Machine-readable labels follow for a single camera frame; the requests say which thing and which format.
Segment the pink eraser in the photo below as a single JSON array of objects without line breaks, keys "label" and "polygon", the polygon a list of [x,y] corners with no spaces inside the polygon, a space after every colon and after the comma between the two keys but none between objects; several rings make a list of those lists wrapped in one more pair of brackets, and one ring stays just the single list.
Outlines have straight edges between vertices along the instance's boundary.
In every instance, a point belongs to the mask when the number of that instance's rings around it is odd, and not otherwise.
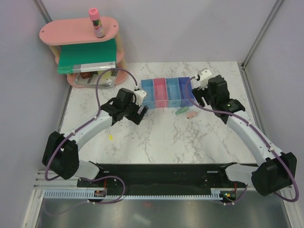
[{"label": "pink eraser", "polygon": [[186,117],[187,117],[187,119],[191,119],[191,118],[197,117],[197,115],[198,115],[198,113],[195,112],[195,111],[193,111],[193,112],[188,112],[188,113],[186,114]]}]

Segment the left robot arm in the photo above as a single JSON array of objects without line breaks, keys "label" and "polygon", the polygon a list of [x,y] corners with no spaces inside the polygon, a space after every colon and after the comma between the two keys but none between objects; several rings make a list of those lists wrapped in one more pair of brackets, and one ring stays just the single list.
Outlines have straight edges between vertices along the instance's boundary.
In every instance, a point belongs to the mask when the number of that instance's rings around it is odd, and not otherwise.
[{"label": "left robot arm", "polygon": [[48,171],[56,173],[57,177],[68,180],[72,177],[87,179],[94,187],[104,182],[104,175],[98,165],[91,161],[79,159],[81,148],[97,134],[126,118],[139,125],[148,111],[143,105],[147,93],[142,89],[134,91],[122,88],[116,97],[105,104],[100,104],[97,112],[82,125],[66,133],[53,132],[47,140],[42,163],[46,167],[45,179]]}]

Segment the pink plastic bin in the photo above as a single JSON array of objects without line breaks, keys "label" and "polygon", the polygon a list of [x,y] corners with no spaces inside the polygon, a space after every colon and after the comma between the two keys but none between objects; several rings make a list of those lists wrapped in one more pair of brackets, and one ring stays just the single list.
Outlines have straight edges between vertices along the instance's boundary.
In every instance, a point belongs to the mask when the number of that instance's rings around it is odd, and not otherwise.
[{"label": "pink plastic bin", "polygon": [[155,108],[165,108],[168,106],[168,95],[165,78],[153,79]]}]

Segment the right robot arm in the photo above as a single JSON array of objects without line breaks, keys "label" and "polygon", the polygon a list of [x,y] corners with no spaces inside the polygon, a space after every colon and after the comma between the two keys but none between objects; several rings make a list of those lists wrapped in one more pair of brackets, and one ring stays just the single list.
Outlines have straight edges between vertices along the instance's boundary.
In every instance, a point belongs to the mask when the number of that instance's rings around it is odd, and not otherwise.
[{"label": "right robot arm", "polygon": [[193,79],[199,82],[199,86],[191,91],[197,101],[195,105],[202,110],[209,105],[211,108],[208,111],[238,135],[257,164],[256,167],[229,164],[218,174],[218,183],[223,187],[235,181],[249,184],[262,196],[277,195],[279,190],[292,185],[295,197],[290,202],[297,201],[299,189],[295,181],[295,155],[284,153],[252,123],[245,107],[237,99],[230,98],[227,82],[222,76],[213,76],[205,69]]}]

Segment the dark blue plastic bin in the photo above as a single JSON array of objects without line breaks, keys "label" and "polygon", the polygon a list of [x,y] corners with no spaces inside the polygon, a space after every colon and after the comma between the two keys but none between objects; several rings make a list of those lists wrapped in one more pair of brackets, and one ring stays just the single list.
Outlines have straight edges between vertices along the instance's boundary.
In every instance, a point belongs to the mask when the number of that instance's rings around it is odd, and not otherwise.
[{"label": "dark blue plastic bin", "polygon": [[178,82],[180,86],[180,95],[181,95],[181,104],[180,104],[181,107],[193,106],[192,102],[195,102],[195,98],[192,94],[192,85],[191,82],[187,84],[188,80],[189,77],[178,77]]}]

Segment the light blue bin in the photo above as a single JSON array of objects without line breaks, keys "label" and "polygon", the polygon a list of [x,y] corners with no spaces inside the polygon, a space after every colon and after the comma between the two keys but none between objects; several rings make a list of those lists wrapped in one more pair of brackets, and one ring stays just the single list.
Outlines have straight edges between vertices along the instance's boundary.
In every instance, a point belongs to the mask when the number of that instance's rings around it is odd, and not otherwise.
[{"label": "light blue bin", "polygon": [[177,108],[181,105],[180,86],[177,78],[166,78],[168,108]]},{"label": "light blue bin", "polygon": [[141,88],[147,93],[146,98],[143,100],[143,105],[149,109],[155,109],[154,87],[152,79],[141,80]]}]

